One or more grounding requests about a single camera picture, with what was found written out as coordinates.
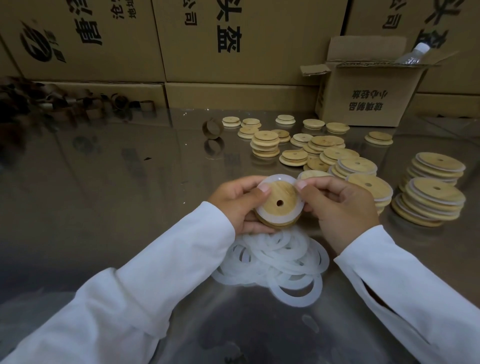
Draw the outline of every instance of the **plastic bottle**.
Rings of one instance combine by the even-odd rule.
[[[430,50],[430,46],[426,43],[419,43],[415,46],[413,51],[404,54],[395,63],[415,64],[419,63],[422,57]]]

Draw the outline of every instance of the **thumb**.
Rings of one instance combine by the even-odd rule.
[[[237,200],[242,213],[246,215],[250,210],[263,205],[267,201],[271,192],[272,189],[270,186],[267,183],[264,183],[247,194],[244,194]]]
[[[327,217],[328,211],[331,211],[331,208],[335,202],[321,193],[318,188],[312,186],[311,184],[306,184],[303,180],[298,181],[295,184],[295,187],[299,191],[302,200],[310,205],[315,214],[318,216],[318,219],[324,220]]]

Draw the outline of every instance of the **white bottle cap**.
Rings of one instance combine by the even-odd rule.
[[[415,46],[415,49],[425,54],[430,50],[430,46],[426,43],[419,43]]]

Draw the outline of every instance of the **person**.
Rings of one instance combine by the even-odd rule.
[[[173,308],[220,265],[235,236],[274,232],[252,214],[271,193],[257,188],[264,178],[222,184],[127,264],[88,280],[3,363],[148,363]],[[356,292],[421,363],[480,362],[480,310],[395,245],[368,191],[335,177],[296,187]]]

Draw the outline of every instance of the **forearm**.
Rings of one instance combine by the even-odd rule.
[[[92,277],[5,363],[147,363],[175,305],[220,265],[234,239],[225,215],[204,202],[118,271]]]
[[[374,227],[335,259],[357,293],[422,363],[480,357],[480,310]],[[367,285],[388,308],[378,304]]]

